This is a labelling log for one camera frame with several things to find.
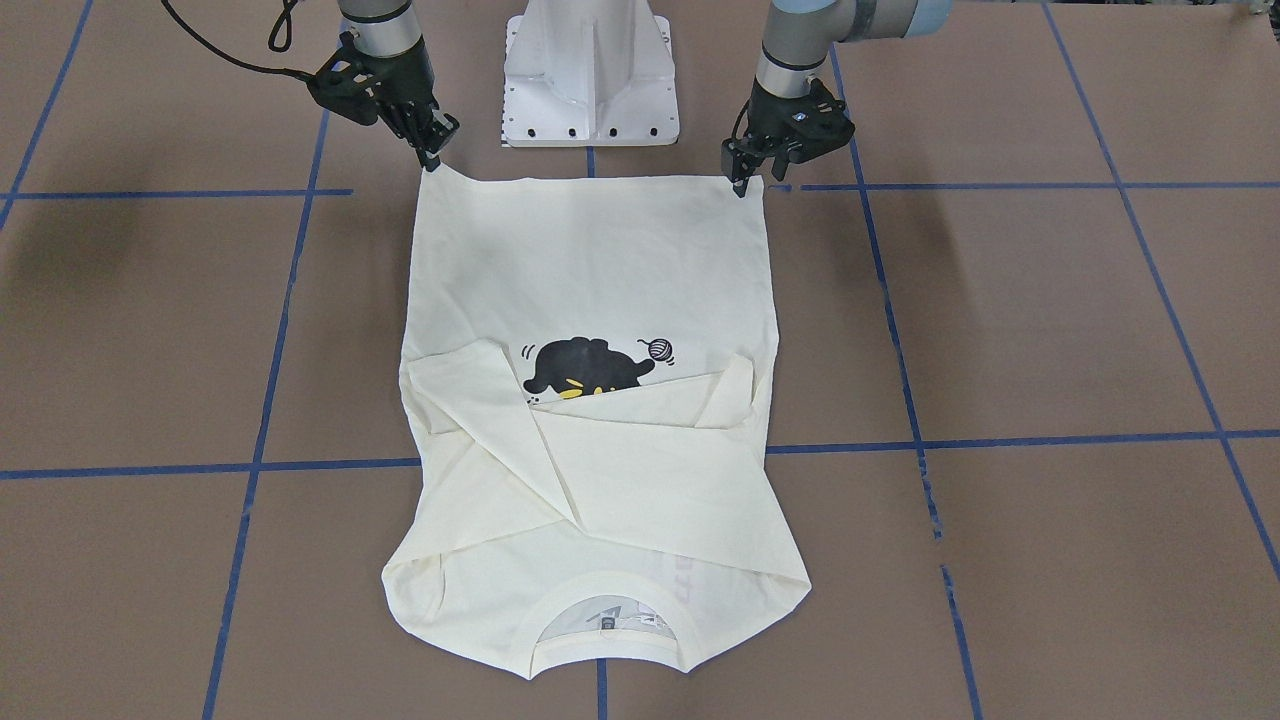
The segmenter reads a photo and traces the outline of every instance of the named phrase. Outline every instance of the black cable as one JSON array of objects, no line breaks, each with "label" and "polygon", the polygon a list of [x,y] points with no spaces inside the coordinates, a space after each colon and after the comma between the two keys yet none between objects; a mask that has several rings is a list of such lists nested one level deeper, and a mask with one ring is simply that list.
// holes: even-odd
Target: black cable
[{"label": "black cable", "polygon": [[[275,18],[275,24],[271,26],[271,35],[266,38],[266,46],[273,53],[288,53],[289,47],[293,45],[293,8],[298,5],[302,0],[280,0],[284,8],[280,10],[280,17]],[[284,42],[276,42],[280,36],[280,31],[284,31]]]},{"label": "black cable", "polygon": [[746,115],[746,108],[750,104],[751,104],[750,100],[748,100],[746,102],[742,102],[742,109],[737,113],[737,119],[733,120],[733,129],[728,133],[730,140],[737,141],[737,138],[739,138],[737,137],[737,127],[740,124],[742,124],[742,115]]},{"label": "black cable", "polygon": [[306,82],[314,77],[311,73],[303,70],[296,70],[293,68],[264,68],[262,65],[255,65],[252,63],[246,63],[244,60],[232,58],[227,53],[219,50],[212,42],[201,37],[201,35],[196,32],[195,28],[187,24],[187,22],[183,20],[180,15],[178,15],[178,12],[173,9],[173,5],[169,4],[169,0],[160,0],[160,4],[164,5],[164,9],[169,12],[169,17],[172,17],[173,20],[178,23],[179,27],[182,27],[182,29],[187,31],[187,35],[196,38],[196,42],[204,45],[210,53],[218,55],[219,58],[227,60],[233,65],[244,68],[246,70],[253,70],[255,73],[262,73],[269,76],[287,76],[294,79],[301,79],[302,82]]}]

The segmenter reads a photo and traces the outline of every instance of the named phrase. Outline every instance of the t-shirt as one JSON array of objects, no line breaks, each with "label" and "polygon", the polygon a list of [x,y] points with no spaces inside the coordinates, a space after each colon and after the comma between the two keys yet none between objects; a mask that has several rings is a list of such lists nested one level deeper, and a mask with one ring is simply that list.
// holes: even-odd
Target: t-shirt
[{"label": "t-shirt", "polygon": [[524,678],[687,671],[808,593],[764,475],[759,186],[424,173],[407,318],[422,495],[383,569],[406,630]]}]

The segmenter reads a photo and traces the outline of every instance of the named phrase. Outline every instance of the blue tape line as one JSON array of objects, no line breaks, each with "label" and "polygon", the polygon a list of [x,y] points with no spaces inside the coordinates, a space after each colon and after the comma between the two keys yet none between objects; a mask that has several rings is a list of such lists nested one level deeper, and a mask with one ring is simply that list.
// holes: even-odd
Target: blue tape line
[{"label": "blue tape line", "polygon": [[892,452],[915,450],[914,442],[845,442],[827,445],[771,445],[765,455],[822,455],[835,452]]},{"label": "blue tape line", "polygon": [[136,478],[143,475],[202,475],[212,473],[248,473],[252,462],[220,462],[214,465],[134,465],[124,468],[58,468],[47,470],[0,470],[0,480],[44,480],[59,478]]},{"label": "blue tape line", "polygon": [[595,660],[595,717],[609,720],[609,667],[603,657]]},{"label": "blue tape line", "polygon": [[[840,70],[840,59],[836,56],[835,45],[831,46],[831,69],[836,76],[836,87],[840,90],[840,99],[849,102],[845,95],[845,78]],[[858,179],[859,199],[863,204],[863,217],[867,219],[867,237],[870,240],[872,259],[876,261],[876,279],[881,286],[881,295],[884,299],[884,320],[888,324],[888,337],[893,342],[893,352],[897,355],[897,372],[902,380],[902,400],[906,404],[906,419],[911,425],[911,442],[915,450],[915,462],[920,468],[920,484],[924,487],[924,502],[929,509],[929,520],[933,523],[933,539],[942,539],[942,518],[938,515],[938,503],[933,498],[933,482],[929,480],[929,462],[924,455],[924,438],[920,433],[920,420],[915,411],[915,396],[911,393],[911,379],[906,372],[906,355],[902,352],[902,338],[897,332],[897,319],[893,314],[893,300],[890,295],[888,275],[884,273],[884,259],[881,256],[879,237],[876,233],[876,217],[872,213],[870,195],[867,192],[867,178],[863,174],[861,156],[858,154],[858,138],[849,141],[849,155],[854,161],[854,176]]]},{"label": "blue tape line", "polygon": [[[1231,439],[1280,438],[1280,428],[1226,430]],[[1219,439],[1219,433],[1117,433],[1108,436],[1043,436],[972,439],[927,439],[925,450],[977,450],[984,447],[1042,447],[1060,445],[1123,445],[1143,442],[1196,442]],[[845,442],[818,445],[772,445],[767,455],[823,455],[858,452],[902,452],[915,450],[910,441]],[[129,478],[137,475],[200,475],[212,473],[289,473],[300,470],[376,470],[380,468],[421,468],[417,457],[364,457],[344,460],[283,460],[274,462],[215,462],[209,465],[132,465],[118,468],[54,468],[0,470],[0,480],[38,480],[72,478]]]},{"label": "blue tape line", "polygon": [[306,197],[347,196],[348,187],[326,190],[122,190],[108,192],[19,192],[15,200],[186,200],[201,197]]},{"label": "blue tape line", "polygon": [[[320,115],[320,131],[316,133],[315,152],[311,158],[311,177],[307,179],[307,195],[302,202],[302,217],[298,220],[298,234],[293,243],[293,260],[289,264],[289,281],[284,288],[284,306],[280,309],[280,324],[275,333],[275,350],[271,354],[271,370],[268,374],[266,395],[262,398],[262,421],[257,430],[257,442],[253,446],[253,464],[262,461],[266,450],[266,432],[271,423],[271,406],[275,402],[275,387],[280,375],[280,361],[284,356],[284,338],[289,331],[289,304],[293,299],[293,286],[298,279],[298,261],[302,259],[302,247],[306,243],[307,227],[311,222],[311,206],[315,200],[316,179],[320,176],[320,160],[324,156],[325,135],[329,131],[329,111]],[[214,647],[214,662],[209,670],[209,688],[205,692],[205,710],[202,720],[212,720],[214,706],[218,701],[218,687],[223,676],[223,661],[227,657],[227,639],[230,635],[232,614],[236,610],[236,592],[239,589],[241,568],[244,564],[244,546],[248,542],[248,527],[253,510],[253,500],[257,496],[257,480],[260,470],[253,470],[248,475],[244,487],[244,503],[241,509],[239,530],[236,534],[236,552],[232,555],[232,569],[227,580],[227,597],[223,601],[221,624],[218,628],[218,643]]]},{"label": "blue tape line", "polygon": [[928,450],[973,450],[980,447],[1041,447],[1060,445],[1125,445],[1142,442],[1187,442],[1217,439],[1216,432],[1120,433],[1110,436],[1047,436],[978,439],[924,441]]},{"label": "blue tape line", "polygon": [[1226,437],[1229,437],[1231,439],[1280,438],[1280,429],[1270,429],[1270,430],[1226,430]]},{"label": "blue tape line", "polygon": [[1057,42],[1057,49],[1062,54],[1062,61],[1066,63],[1066,72],[1071,76],[1071,82],[1075,85],[1075,92],[1080,97],[1080,104],[1084,106],[1084,113],[1089,118],[1089,124],[1093,127],[1093,135],[1097,136],[1098,147],[1102,149],[1102,156],[1107,161],[1107,168],[1111,169],[1111,178],[1115,181],[1116,190],[1120,192],[1120,199],[1124,201],[1125,213],[1129,215],[1129,223],[1133,225],[1133,232],[1138,237],[1138,245],[1142,247],[1142,255],[1147,260],[1147,268],[1151,270],[1151,278],[1156,283],[1156,290],[1160,292],[1160,300],[1165,305],[1165,311],[1169,314],[1169,322],[1174,325],[1174,333],[1178,336],[1178,343],[1183,348],[1183,355],[1187,359],[1187,365],[1192,370],[1192,378],[1196,379],[1196,387],[1199,389],[1201,400],[1204,401],[1204,409],[1208,411],[1210,420],[1213,423],[1213,429],[1217,432],[1217,437],[1222,445],[1222,452],[1226,455],[1226,462],[1231,468],[1231,474],[1235,475],[1235,484],[1240,489],[1240,496],[1244,498],[1244,505],[1249,510],[1249,516],[1253,519],[1253,527],[1258,533],[1258,539],[1262,541],[1262,547],[1267,553],[1267,560],[1271,561],[1271,571],[1275,573],[1277,580],[1280,580],[1280,556],[1276,555],[1275,544],[1271,542],[1271,534],[1267,532],[1266,524],[1262,521],[1262,514],[1258,511],[1258,506],[1253,500],[1253,492],[1249,491],[1249,484],[1244,479],[1244,473],[1240,470],[1240,465],[1235,459],[1235,451],[1231,450],[1231,442],[1226,430],[1222,427],[1222,420],[1217,414],[1217,409],[1213,406],[1213,398],[1208,393],[1208,386],[1204,383],[1204,377],[1201,374],[1199,364],[1196,363],[1196,355],[1192,352],[1190,342],[1187,340],[1187,333],[1183,331],[1183,324],[1178,319],[1178,313],[1174,310],[1174,302],[1169,296],[1169,291],[1165,287],[1165,281],[1160,275],[1160,269],[1156,266],[1156,259],[1151,252],[1151,246],[1147,243],[1147,236],[1142,232],[1142,224],[1138,222],[1138,214],[1133,209],[1133,202],[1129,200],[1129,191],[1125,187],[1124,181],[1120,178],[1120,170],[1116,167],[1115,159],[1111,156],[1111,150],[1107,147],[1107,141],[1102,137],[1102,127],[1098,124],[1098,118],[1093,113],[1093,105],[1089,102],[1088,96],[1084,92],[1084,86],[1080,83],[1080,77],[1075,72],[1075,64],[1071,61],[1071,55],[1066,50],[1066,44],[1062,41],[1062,33],[1059,32],[1057,23],[1053,22],[1053,13],[1050,12],[1048,4],[1041,5],[1044,12],[1044,19],[1048,20],[1050,31],[1053,33],[1053,41]]},{"label": "blue tape line", "polygon": [[417,457],[374,457],[367,460],[287,460],[262,462],[264,473],[293,473],[298,470],[376,470],[379,468],[421,468]]},{"label": "blue tape line", "polygon": [[982,720],[982,700],[978,697],[978,678],[973,673],[973,657],[969,655],[969,638],[964,632],[964,619],[960,618],[960,603],[956,602],[956,585],[951,570],[942,565],[942,585],[947,591],[947,605],[951,607],[951,626],[956,632],[956,646],[960,648],[960,666],[964,669],[964,683],[969,688],[969,708],[973,720]]},{"label": "blue tape line", "polygon": [[18,190],[22,188],[22,179],[27,177],[27,170],[31,168],[31,159],[36,155],[36,146],[40,145],[40,136],[45,132],[45,124],[49,123],[49,114],[54,111],[54,102],[58,101],[58,94],[63,90],[63,82],[67,79],[67,72],[72,67],[72,59],[76,56],[76,50],[79,47],[81,36],[84,35],[84,23],[88,22],[88,12],[93,8],[93,0],[84,0],[84,8],[81,10],[79,20],[76,22],[76,32],[72,33],[72,44],[67,47],[67,56],[63,58],[63,67],[58,69],[58,77],[54,79],[54,87],[49,91],[49,99],[45,100],[45,109],[40,113],[40,119],[36,122],[36,129],[31,133],[31,141],[27,142],[27,151],[22,155],[22,163],[18,165],[18,174],[13,178],[13,186],[9,190],[9,197],[4,201],[4,208],[0,209],[0,229],[4,229],[4,224],[9,220],[9,211],[13,210],[14,196],[18,195]]},{"label": "blue tape line", "polygon": [[[870,182],[803,184],[804,192],[929,191],[929,190],[1115,190],[1114,182]],[[1128,182],[1139,190],[1248,190],[1280,187],[1280,182]]]},{"label": "blue tape line", "polygon": [[1130,190],[1248,190],[1280,187],[1280,181],[1258,182],[1126,182]]}]

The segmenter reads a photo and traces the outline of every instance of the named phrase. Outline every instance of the brown floor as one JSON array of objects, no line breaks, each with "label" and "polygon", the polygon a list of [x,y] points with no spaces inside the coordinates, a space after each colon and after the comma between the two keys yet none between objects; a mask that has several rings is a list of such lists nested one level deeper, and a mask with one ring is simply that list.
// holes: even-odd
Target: brown floor
[{"label": "brown floor", "polygon": [[[498,147],[522,0],[419,3],[463,122],[447,160],[717,173],[765,4],[653,4],[681,142],[588,154]],[[179,6],[279,61],[278,5]],[[300,6],[288,61],[337,22]],[[415,641],[381,596],[419,492],[412,154],[152,0],[10,0],[0,59],[0,716],[1280,717],[1263,17],[961,4],[938,36],[841,46],[856,165],[765,200],[768,470],[814,592],[689,676],[532,683]]]}]

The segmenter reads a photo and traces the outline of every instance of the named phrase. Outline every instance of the neckline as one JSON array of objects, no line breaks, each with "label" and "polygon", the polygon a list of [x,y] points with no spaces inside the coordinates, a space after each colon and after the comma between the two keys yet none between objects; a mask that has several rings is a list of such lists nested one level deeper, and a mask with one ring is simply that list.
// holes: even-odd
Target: neckline
[{"label": "neckline", "polygon": [[[648,605],[676,639],[635,630],[589,630],[538,642],[561,612],[602,594]],[[602,647],[608,652],[602,655]],[[517,675],[532,679],[550,667],[599,657],[649,660],[687,673],[703,660],[703,647],[689,611],[669,592],[641,575],[608,570],[571,578],[535,602],[512,633],[508,665]]]}]

